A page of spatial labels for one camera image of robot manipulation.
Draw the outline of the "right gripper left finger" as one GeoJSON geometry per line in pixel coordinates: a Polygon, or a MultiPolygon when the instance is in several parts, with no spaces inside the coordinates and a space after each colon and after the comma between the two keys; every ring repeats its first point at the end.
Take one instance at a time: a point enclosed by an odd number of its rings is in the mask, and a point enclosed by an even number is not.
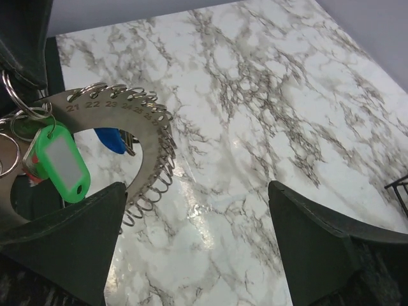
{"type": "Polygon", "coordinates": [[[126,200],[115,182],[33,221],[1,218],[1,305],[104,305],[126,200]]]}

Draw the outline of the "green key tag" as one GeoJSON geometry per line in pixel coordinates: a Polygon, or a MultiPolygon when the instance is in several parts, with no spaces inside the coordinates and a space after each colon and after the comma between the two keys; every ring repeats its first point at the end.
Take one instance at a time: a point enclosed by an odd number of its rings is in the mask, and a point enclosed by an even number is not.
{"type": "Polygon", "coordinates": [[[36,176],[50,179],[68,203],[82,201],[91,184],[91,175],[68,129],[48,125],[33,140],[32,162],[36,176]]]}

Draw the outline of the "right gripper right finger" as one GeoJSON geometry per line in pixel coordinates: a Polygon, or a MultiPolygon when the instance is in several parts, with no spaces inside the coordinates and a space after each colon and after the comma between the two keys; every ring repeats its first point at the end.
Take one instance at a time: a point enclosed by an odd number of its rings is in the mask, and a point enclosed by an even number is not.
{"type": "Polygon", "coordinates": [[[407,234],[273,180],[269,208],[293,305],[407,305],[407,234]]]}

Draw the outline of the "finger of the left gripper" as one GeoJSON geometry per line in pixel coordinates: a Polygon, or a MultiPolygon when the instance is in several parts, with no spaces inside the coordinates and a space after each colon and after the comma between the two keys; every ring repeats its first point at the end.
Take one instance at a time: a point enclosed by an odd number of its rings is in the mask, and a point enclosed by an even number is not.
{"type": "Polygon", "coordinates": [[[1,68],[25,86],[45,89],[45,43],[53,2],[1,1],[1,68]]]}

